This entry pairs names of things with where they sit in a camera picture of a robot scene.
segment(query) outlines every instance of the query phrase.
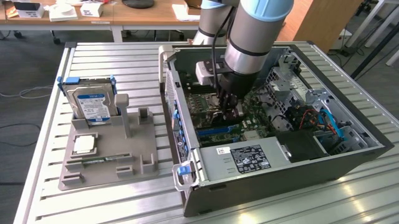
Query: white cable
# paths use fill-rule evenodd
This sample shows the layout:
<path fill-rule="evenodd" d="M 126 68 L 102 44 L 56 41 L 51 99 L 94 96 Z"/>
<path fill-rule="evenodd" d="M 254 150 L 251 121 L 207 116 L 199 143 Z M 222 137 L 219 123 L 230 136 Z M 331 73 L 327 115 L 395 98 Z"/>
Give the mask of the white cable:
<path fill-rule="evenodd" d="M 52 89 L 52 85 L 34 87 L 32 89 L 27 89 L 27 90 L 20 91 L 19 94 L 15 94 L 15 95 L 6 95 L 6 94 L 0 93 L 0 96 L 3 96 L 3 97 L 22 97 L 24 99 L 38 99 L 38 98 L 43 98 L 43 97 L 51 96 L 51 94 L 43 95 L 43 96 L 38 96 L 38 97 L 26 97 L 24 96 L 28 92 L 31 92 L 34 90 L 42 90 L 42 89 Z"/>

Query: hard drive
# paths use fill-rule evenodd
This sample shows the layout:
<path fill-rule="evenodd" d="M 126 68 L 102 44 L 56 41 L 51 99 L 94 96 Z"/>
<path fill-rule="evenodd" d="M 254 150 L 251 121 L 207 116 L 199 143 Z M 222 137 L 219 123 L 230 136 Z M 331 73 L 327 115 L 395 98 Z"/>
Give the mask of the hard drive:
<path fill-rule="evenodd" d="M 75 119 L 87 119 L 90 125 L 109 124 L 111 116 L 119 115 L 115 106 L 115 78 L 68 77 L 66 82 L 59 82 Z"/>

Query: aluminum extrusion table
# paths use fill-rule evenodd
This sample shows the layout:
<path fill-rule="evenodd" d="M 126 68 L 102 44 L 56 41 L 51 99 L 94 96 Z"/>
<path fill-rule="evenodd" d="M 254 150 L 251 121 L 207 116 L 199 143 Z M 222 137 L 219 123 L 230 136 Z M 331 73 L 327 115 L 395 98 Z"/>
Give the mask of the aluminum extrusion table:
<path fill-rule="evenodd" d="M 64 49 L 58 76 L 115 75 L 130 111 L 149 106 L 155 115 L 161 175 L 141 182 L 60 191 L 62 161 L 72 110 L 55 84 L 19 204 L 15 223 L 398 223 L 399 122 L 349 78 L 326 54 L 306 42 L 299 49 L 397 145 L 339 180 L 263 200 L 185 218 L 171 175 L 171 150 L 158 82 L 158 48 L 171 42 L 79 43 Z M 303 67 L 311 86 L 319 81 Z"/>

